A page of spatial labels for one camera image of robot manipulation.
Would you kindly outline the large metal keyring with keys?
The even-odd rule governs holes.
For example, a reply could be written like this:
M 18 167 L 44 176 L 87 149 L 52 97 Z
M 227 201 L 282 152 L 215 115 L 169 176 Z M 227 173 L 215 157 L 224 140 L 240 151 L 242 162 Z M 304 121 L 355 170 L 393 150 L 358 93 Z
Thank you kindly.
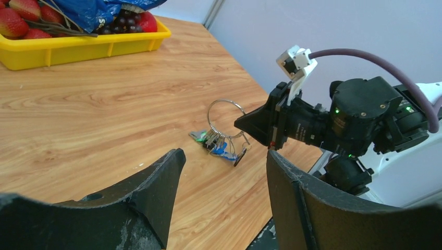
M 206 112 L 206 119 L 210 128 L 207 130 L 206 141 L 198 144 L 205 149 L 209 155 L 230 161 L 232 162 L 232 165 L 236 167 L 239 165 L 245 154 L 250 150 L 251 143 L 243 131 L 240 131 L 235 135 L 229 135 L 215 127 L 214 123 L 210 119 L 210 111 L 212 107 L 218 103 L 232 104 L 238 108 L 243 115 L 246 114 L 245 110 L 238 103 L 232 100 L 221 98 L 213 101 L 207 108 Z M 238 138 L 244 139 L 244 143 L 242 144 L 239 152 L 236 151 L 235 144 L 233 142 L 234 139 Z

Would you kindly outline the green tagged key bunch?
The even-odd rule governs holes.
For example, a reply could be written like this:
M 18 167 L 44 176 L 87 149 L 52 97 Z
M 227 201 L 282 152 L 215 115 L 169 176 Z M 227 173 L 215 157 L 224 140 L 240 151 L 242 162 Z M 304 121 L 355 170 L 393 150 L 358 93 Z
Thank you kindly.
M 189 133 L 190 137 L 195 140 L 197 143 L 203 143 L 206 141 L 206 130 L 199 130 L 199 131 L 191 131 Z

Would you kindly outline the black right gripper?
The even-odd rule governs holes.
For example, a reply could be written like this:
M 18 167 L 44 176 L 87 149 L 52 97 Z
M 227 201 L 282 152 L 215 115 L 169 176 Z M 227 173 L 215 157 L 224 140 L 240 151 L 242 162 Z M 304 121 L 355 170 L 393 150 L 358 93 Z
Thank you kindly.
M 281 149 L 288 138 L 325 148 L 328 112 L 321 104 L 312 106 L 302 100 L 302 92 L 288 104 L 292 85 L 292 82 L 277 84 L 268 102 L 236 119 L 235 128 L 272 150 Z

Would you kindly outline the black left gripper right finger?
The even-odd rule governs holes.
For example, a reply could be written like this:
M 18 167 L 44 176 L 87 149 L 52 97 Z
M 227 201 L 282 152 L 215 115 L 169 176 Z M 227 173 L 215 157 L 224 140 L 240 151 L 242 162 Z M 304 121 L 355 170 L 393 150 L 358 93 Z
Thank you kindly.
M 280 249 L 441 249 L 441 203 L 399 208 L 341 191 L 268 151 Z

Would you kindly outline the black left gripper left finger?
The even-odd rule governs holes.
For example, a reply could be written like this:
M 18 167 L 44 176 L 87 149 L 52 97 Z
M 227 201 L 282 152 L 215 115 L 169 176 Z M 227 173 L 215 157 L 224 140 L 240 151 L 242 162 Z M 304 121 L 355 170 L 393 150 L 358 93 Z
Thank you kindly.
M 55 204 L 1 194 L 1 249 L 165 249 L 182 149 L 84 198 Z

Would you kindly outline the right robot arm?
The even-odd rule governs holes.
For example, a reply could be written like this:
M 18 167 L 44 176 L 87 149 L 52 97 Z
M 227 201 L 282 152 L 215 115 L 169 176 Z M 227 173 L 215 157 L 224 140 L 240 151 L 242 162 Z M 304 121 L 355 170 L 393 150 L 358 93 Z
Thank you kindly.
M 281 82 L 266 103 L 238 118 L 234 125 L 271 150 L 294 139 L 329 153 L 310 174 L 356 196 L 369 196 L 369 184 L 395 161 L 440 145 L 412 92 L 383 78 L 334 81 L 331 106 L 311 105 Z

